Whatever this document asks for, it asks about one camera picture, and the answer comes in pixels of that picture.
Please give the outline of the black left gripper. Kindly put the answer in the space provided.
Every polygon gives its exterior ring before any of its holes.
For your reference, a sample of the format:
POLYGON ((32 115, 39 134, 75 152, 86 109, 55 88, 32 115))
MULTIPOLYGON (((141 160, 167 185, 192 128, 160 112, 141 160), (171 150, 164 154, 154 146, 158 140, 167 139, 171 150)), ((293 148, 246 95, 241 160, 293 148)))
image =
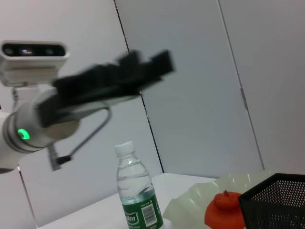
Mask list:
POLYGON ((49 127, 82 119, 104 106, 137 98, 142 90, 174 72, 169 50, 161 51, 145 63, 141 60, 141 52, 131 50, 116 59, 119 66, 97 65, 77 75, 55 80, 52 83, 55 94, 39 103, 41 125, 49 127))

